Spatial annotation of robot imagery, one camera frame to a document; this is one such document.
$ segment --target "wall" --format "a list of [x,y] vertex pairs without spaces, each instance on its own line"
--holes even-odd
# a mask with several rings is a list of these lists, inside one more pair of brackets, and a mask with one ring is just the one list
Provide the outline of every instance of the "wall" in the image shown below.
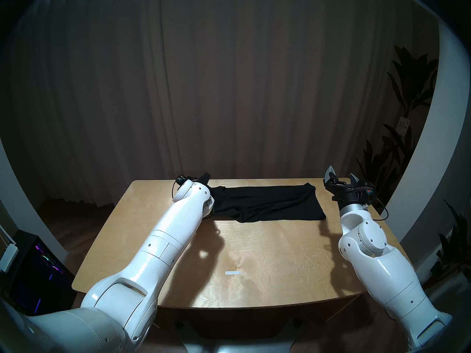
[[66,250],[42,222],[18,183],[0,141],[0,201],[17,227],[38,235],[51,252],[64,262]]
[[437,84],[421,138],[387,208],[388,225],[413,264],[425,260],[450,230],[453,218],[443,199],[458,212],[471,194],[471,115],[467,113],[470,66],[466,49],[440,24]]

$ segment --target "plant leaf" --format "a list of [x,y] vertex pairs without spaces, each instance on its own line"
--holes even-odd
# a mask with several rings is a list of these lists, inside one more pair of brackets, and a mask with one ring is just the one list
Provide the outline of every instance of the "plant leaf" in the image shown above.
[[461,260],[461,246],[460,246],[460,235],[458,232],[458,227],[453,225],[453,230],[451,231],[450,241],[448,242],[450,249],[450,260],[459,262]]
[[444,236],[441,233],[438,233],[438,236],[440,237],[440,242],[442,244],[443,259],[446,260],[446,261],[449,261],[449,260],[451,260],[451,258],[450,258],[450,248],[449,248],[449,245],[448,245],[448,240],[447,240],[446,236]]
[[454,220],[456,221],[456,224],[459,225],[459,223],[460,223],[460,217],[459,217],[458,213],[457,213],[456,210],[453,208],[453,206],[451,206],[451,205],[447,202],[447,200],[444,199],[443,201],[445,201],[445,203],[447,204],[447,206],[448,206],[448,208],[450,209],[451,213],[453,214],[453,217],[454,217]]
[[381,168],[380,174],[378,176],[378,182],[376,183],[376,192],[379,192],[382,189],[382,185],[384,182],[384,176],[386,175],[386,166]]
[[424,54],[423,56],[420,56],[419,59],[417,59],[417,62],[424,66],[424,67],[427,67],[427,56],[428,54]]
[[398,55],[399,60],[401,60],[401,48],[395,45],[394,50],[396,51],[396,54]]
[[468,222],[462,214],[458,215],[453,206],[451,206],[446,200],[443,201],[445,201],[451,213],[453,214],[454,221],[456,222],[457,226],[457,234],[459,235],[458,240],[461,246],[461,255],[464,257],[466,250],[468,249]]
[[396,67],[396,71],[398,72],[399,80],[401,81],[401,86],[402,86],[402,84],[404,83],[404,71],[402,69],[402,66],[395,60],[393,60],[392,62],[394,66]]
[[396,97],[397,97],[399,103],[402,105],[402,107],[406,108],[406,106],[404,105],[404,101],[402,99],[402,96],[401,96],[401,92],[399,91],[399,86],[396,83],[396,80],[394,79],[392,74],[389,73],[389,72],[388,72],[388,76],[389,76],[389,79],[391,80],[392,89],[394,90],[394,93],[396,94]]
[[439,261],[435,262],[430,272],[432,272],[433,277],[439,278],[443,274],[442,264]]
[[438,66],[438,59],[432,59],[428,64],[427,64],[427,71],[430,75]]
[[383,140],[383,143],[392,151],[394,159],[398,162],[399,165],[401,165],[401,157],[399,156],[398,145],[385,135],[383,135],[381,139]]
[[404,145],[404,143],[402,143],[402,139],[401,137],[399,136],[399,134],[397,133],[397,131],[395,131],[391,126],[389,126],[388,124],[383,124],[384,127],[389,130],[389,132],[391,133],[392,137],[394,138],[394,140],[396,141],[396,143],[398,144],[399,148],[401,148],[403,154],[407,154],[407,149],[406,149],[406,146]]
[[464,276],[466,277],[466,279],[468,280],[468,283],[471,283],[471,269],[469,268],[463,268],[463,274]]
[[391,173],[389,173],[388,178],[386,179],[386,184],[387,186],[394,184],[399,178],[398,170],[396,167],[393,168]]
[[415,109],[418,105],[422,102],[428,100],[429,98],[433,97],[434,88],[426,89],[422,92],[420,96],[418,96],[414,101],[412,101],[411,110]]
[[366,172],[364,171],[363,169],[363,166],[361,165],[360,161],[358,160],[358,158],[355,158],[358,162],[358,165],[360,166],[360,171],[361,171],[361,174],[363,176],[364,179],[366,179]]

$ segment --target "wooden floor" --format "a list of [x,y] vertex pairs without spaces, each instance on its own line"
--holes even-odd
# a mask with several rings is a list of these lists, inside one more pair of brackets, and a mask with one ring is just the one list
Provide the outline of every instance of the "wooden floor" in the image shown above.
[[[62,246],[70,252],[66,266],[76,274],[113,205],[97,208],[83,202],[48,199],[38,210],[39,216]],[[79,293],[73,307],[79,307],[84,294]],[[406,352],[407,338],[399,324],[367,294],[361,295],[329,318],[339,301],[303,306],[245,310],[158,310],[141,352],[186,352],[173,324],[190,321],[206,338],[266,338],[274,336],[289,317],[303,321],[303,333],[290,352]]]

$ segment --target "cable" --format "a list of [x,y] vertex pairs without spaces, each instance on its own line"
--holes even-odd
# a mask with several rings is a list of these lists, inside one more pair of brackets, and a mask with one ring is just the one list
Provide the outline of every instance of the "cable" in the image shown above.
[[389,218],[389,212],[388,212],[388,209],[386,208],[386,206],[384,206],[384,204],[380,201],[379,198],[376,197],[376,199],[378,200],[378,202],[381,204],[381,206],[384,207],[384,210],[386,211],[386,217],[384,219],[373,219],[373,221],[384,221],[386,220],[387,218]]
[[12,242],[13,245],[16,245],[15,241],[11,238],[11,236],[8,235],[8,233],[5,231],[5,229],[0,225],[0,229],[2,230],[2,232],[5,234],[5,236],[10,239],[10,241]]
[[[357,192],[357,191],[366,191],[366,190],[374,191],[374,188],[369,187],[369,186],[360,186],[360,187],[356,187],[356,188],[352,188],[350,190],[347,190],[347,192]],[[387,218],[389,218],[388,209],[386,208],[386,206],[384,206],[384,204],[381,202],[381,200],[379,198],[377,198],[377,197],[375,197],[375,198],[378,200],[380,205],[383,206],[384,210],[386,210],[386,217],[384,219],[373,219],[373,221],[384,221]]]
[[3,239],[3,236],[1,236],[1,234],[0,234],[0,239],[1,239],[1,241],[3,242],[3,244],[5,244],[5,245],[8,247],[7,242],[5,241],[5,239]]
[[172,186],[172,199],[173,199],[173,188],[175,187],[175,183],[177,183],[176,179],[175,179],[175,182],[173,183],[173,186]]

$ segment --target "white wall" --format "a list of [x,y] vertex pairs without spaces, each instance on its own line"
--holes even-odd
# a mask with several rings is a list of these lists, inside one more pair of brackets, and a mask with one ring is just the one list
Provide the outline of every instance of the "white wall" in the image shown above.
[[48,227],[34,210],[18,183],[3,144],[0,140],[0,200],[17,227],[25,232],[38,235],[51,252],[64,262],[66,250],[51,234]]
[[412,228],[441,182],[468,106],[468,53],[443,23],[439,24],[439,32],[438,76],[429,115],[409,166],[387,205],[390,215],[387,223],[398,240]]

